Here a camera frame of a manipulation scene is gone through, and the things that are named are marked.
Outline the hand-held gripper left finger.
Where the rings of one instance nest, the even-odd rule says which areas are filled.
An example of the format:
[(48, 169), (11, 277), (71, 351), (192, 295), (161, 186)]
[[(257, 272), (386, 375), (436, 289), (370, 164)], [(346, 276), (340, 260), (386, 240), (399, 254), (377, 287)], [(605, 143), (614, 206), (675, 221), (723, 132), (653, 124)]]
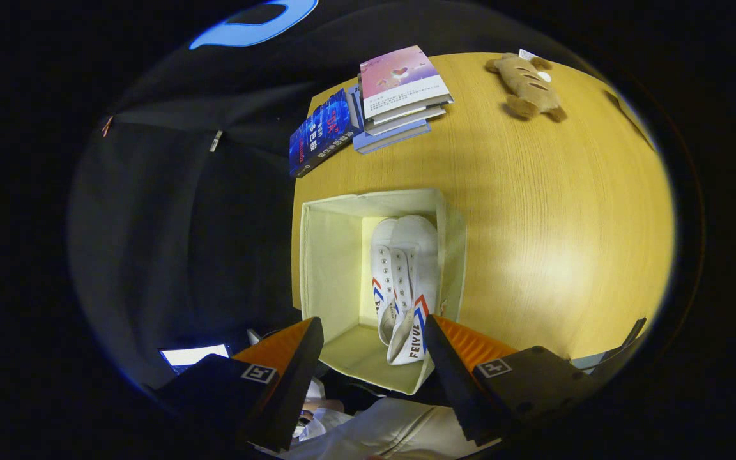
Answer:
[(288, 449), (323, 343), (321, 320), (307, 318), (233, 357), (210, 353), (155, 396), (237, 446)]

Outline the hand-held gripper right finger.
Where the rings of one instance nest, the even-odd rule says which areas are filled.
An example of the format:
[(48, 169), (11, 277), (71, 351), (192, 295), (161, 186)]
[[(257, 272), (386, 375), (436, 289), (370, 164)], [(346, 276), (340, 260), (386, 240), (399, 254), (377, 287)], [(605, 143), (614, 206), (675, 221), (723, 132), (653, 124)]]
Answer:
[(424, 338), (464, 436), (476, 445), (549, 424), (601, 385), (542, 346), (517, 351), (438, 315), (427, 317)]

